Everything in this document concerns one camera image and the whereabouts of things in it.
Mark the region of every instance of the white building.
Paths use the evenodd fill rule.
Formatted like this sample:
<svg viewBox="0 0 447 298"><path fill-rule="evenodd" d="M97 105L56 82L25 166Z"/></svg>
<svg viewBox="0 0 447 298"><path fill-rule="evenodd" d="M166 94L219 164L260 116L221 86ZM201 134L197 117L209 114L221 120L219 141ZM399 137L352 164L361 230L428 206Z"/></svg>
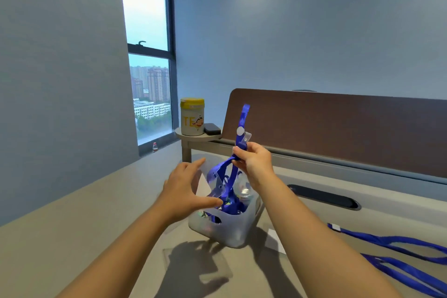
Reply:
<svg viewBox="0 0 447 298"><path fill-rule="evenodd" d="M151 119L164 115L170 110L171 104L169 103L154 104L151 101L134 101L134 113L137 117Z"/></svg>

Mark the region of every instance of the yellow lidded canister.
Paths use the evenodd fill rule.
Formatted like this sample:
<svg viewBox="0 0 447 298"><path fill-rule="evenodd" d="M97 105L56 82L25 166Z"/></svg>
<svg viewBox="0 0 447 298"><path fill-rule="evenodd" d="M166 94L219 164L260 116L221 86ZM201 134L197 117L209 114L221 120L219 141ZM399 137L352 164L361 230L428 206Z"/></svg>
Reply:
<svg viewBox="0 0 447 298"><path fill-rule="evenodd" d="M182 134L199 136L203 134L205 100L203 98L180 99Z"/></svg>

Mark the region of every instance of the black window frame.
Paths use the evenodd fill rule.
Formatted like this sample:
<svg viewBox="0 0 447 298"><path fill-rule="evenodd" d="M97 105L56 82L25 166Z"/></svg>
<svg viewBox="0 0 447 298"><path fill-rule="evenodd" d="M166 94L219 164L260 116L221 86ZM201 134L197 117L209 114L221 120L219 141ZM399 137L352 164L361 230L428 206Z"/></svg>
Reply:
<svg viewBox="0 0 447 298"><path fill-rule="evenodd" d="M129 54L137 54L140 56L165 58L169 60L169 79L171 87L171 115L172 115L172 128L175 130L179 126L178 122L178 95L177 95L177 68L176 68L176 55L175 55L175 30L174 30L174 0L166 1L166 27L168 34L168 50L160 50L157 48L146 47L140 44L127 43L127 51ZM166 134L150 142L141 144L138 146L138 152L140 156L146 155L152 152L153 143L157 143L158 148L162 148L169 145L178 138L175 132Z"/></svg>

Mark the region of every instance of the brown desk partition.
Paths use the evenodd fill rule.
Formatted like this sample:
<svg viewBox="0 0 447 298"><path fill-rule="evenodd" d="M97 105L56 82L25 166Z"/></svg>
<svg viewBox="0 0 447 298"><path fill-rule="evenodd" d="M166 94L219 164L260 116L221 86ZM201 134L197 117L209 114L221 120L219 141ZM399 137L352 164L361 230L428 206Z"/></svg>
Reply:
<svg viewBox="0 0 447 298"><path fill-rule="evenodd" d="M447 178L447 100L235 89L222 138Z"/></svg>

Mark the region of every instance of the blue lanyard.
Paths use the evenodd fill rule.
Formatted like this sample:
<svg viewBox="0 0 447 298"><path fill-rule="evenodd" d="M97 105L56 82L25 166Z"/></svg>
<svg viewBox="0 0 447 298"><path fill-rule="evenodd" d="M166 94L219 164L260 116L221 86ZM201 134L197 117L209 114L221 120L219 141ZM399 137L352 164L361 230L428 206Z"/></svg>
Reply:
<svg viewBox="0 0 447 298"><path fill-rule="evenodd" d="M247 150L247 142L251 137L251 134L245 132L245 119L247 118L249 109L250 105L248 104L245 104L242 108L236 136L236 146L244 150ZM222 211L229 214L237 214L238 211L245 211L246 207L233 192L233 185L238 174L238 168L233 165L230 177L225 175L227 167L231 164L232 160L239 160L239 158L233 154L224 162L214 166L207 174L207 182L211 183L214 179L218 178L218 183L225 185L223 192L215 188L211 191L210 196L219 196L223 200Z"/></svg>
<svg viewBox="0 0 447 298"><path fill-rule="evenodd" d="M339 227L336 224L328 224L328 227L333 229L334 231L347 234L351 237L364 240L366 242L386 247L390 250L394 250L400 253L404 253L409 256L413 256L419 259L422 259L424 261L429 261L436 264L442 264L447 265L447 257L425 257L418 255L417 253L411 252L407 249L404 249L402 247L397 247L394 245L391 245L392 243L406 243L406 244L413 244L413 245L420 245L420 246L426 246L430 248L434 248L436 250L441 251L442 253L447 255L447 247L443 247L440 245L424 242L423 240L415 239L415 238L409 238L409 237L400 237L400 236L387 236L387 237L378 237L373 234L368 233L361 233L361 232L352 232L346 229L343 229ZM408 265L407 263L404 263L402 261L399 261L397 259L391 258L391 257L377 257L377 256L370 256L366 254L361 254L363 257L368 260L373 266L375 266L379 271L382 271L383 273L389 275L391 278L394 278L398 281L400 281L402 284L407 285L408 287L417 290L423 294L429 295L431 297L435 298L447 298L447 284L443 281L440 281L439 279L430 276L429 274L422 272L421 270L418 270L415 267L412 267L411 265ZM413 278L408 277L407 275L398 272L390 267L385 266L384 264L390 264L396 268L399 268L400 270L410 274L414 278L418 279L419 281L414 280Z"/></svg>

